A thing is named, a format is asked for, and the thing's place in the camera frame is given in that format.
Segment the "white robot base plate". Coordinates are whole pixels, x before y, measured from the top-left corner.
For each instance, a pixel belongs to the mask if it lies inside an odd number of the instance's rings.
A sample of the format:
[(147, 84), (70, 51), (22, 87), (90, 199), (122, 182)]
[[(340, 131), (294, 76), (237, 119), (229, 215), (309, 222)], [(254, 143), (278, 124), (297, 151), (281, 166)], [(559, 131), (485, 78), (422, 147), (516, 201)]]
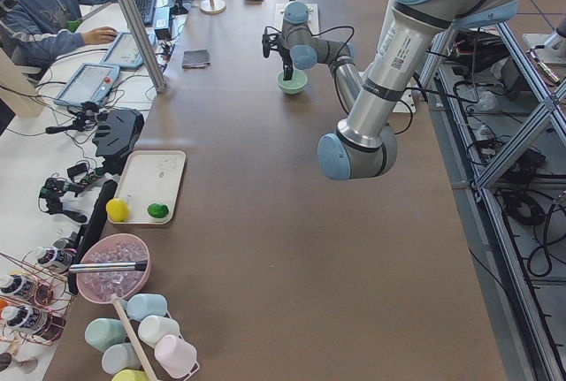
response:
[(415, 99), (411, 89), (406, 89), (403, 92), (401, 100), (395, 105), (393, 113), (415, 113), (416, 105)]

